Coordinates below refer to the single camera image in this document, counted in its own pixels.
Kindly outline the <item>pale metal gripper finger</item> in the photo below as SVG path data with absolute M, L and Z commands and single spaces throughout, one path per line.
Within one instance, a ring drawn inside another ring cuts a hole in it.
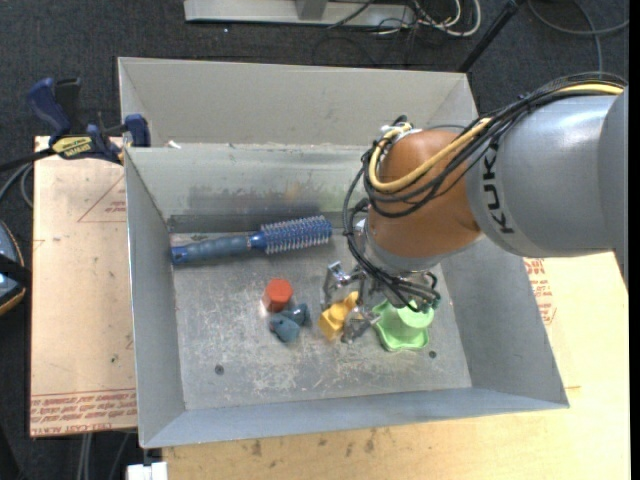
M 350 312 L 343 325 L 341 342 L 346 344 L 353 343 L 376 324 L 379 319 L 380 316 L 374 313 Z
M 332 304 L 342 302 L 349 294 L 348 274 L 340 261 L 327 266 L 322 286 L 321 308 L 328 309 Z

